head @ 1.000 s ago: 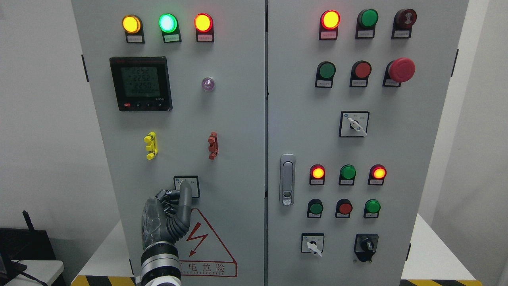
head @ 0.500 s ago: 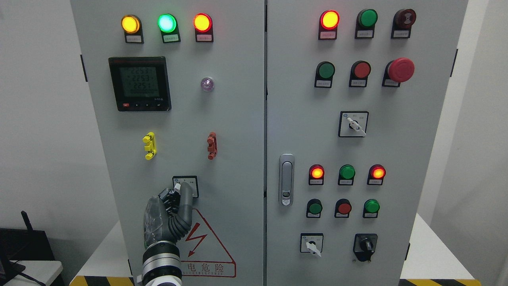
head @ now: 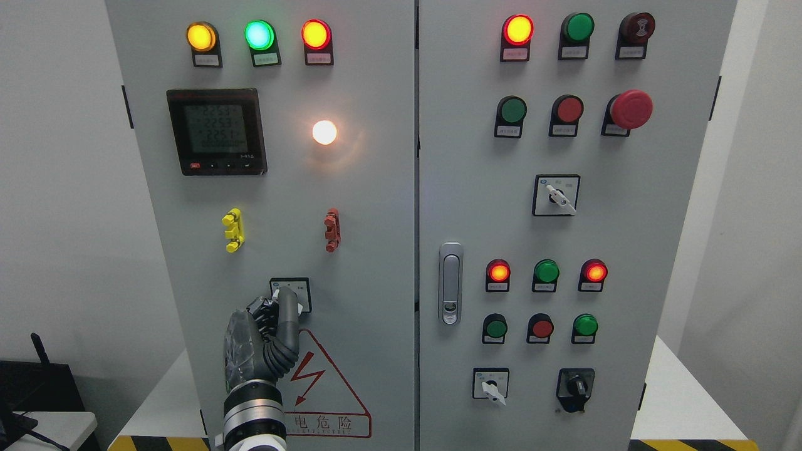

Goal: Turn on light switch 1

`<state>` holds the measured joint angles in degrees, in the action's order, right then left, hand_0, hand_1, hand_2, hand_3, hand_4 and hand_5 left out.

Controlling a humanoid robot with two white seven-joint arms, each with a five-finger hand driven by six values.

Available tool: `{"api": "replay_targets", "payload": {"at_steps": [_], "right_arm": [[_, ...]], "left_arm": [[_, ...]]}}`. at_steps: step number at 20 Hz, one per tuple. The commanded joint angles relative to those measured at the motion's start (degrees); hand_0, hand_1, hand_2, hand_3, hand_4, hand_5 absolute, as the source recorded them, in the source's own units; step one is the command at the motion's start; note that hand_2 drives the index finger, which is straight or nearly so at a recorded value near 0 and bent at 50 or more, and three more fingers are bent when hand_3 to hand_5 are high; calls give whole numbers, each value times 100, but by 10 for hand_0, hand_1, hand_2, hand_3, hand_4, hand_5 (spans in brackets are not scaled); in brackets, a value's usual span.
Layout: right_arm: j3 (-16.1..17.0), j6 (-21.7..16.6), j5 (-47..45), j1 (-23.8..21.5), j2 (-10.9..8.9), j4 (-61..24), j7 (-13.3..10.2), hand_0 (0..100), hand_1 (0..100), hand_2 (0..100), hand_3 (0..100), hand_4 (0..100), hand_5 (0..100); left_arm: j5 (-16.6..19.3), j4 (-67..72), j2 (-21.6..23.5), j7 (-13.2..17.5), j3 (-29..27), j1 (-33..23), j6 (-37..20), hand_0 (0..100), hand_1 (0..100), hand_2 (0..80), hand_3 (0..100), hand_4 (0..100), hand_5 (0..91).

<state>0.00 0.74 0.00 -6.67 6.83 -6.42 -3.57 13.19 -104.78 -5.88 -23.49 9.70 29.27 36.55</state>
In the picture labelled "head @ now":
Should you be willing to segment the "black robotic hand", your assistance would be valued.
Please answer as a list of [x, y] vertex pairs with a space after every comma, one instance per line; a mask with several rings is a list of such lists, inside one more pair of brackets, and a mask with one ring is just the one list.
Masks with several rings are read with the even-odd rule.
[[257, 321], [246, 310], [232, 312], [224, 334], [226, 391], [250, 380], [275, 383], [298, 361], [299, 305], [297, 294], [283, 286], [274, 297], [279, 306], [277, 334], [264, 340]]

